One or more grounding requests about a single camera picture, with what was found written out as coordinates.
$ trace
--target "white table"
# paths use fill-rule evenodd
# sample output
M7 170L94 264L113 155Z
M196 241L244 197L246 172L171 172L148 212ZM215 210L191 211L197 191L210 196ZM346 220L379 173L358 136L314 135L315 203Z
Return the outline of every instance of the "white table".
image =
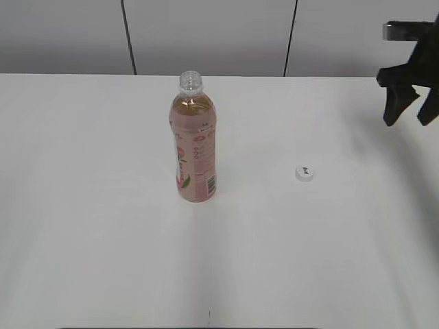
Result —
M0 75L0 328L436 329L439 122L416 120L424 97L388 128L371 78L204 82L219 186L190 204L176 77Z

